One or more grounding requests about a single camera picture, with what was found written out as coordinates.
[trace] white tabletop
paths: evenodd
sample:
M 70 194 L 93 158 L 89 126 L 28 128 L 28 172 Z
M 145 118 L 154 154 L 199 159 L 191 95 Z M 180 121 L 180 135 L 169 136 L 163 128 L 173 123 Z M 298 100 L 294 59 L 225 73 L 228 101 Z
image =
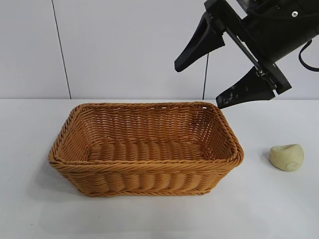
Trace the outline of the white tabletop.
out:
M 47 161 L 85 102 L 146 101 L 0 100 L 1 239 L 319 238 L 319 101 L 224 109 L 245 159 L 209 194 L 113 198 L 82 196 Z M 268 162 L 270 147 L 293 143 L 306 153 L 299 171 Z

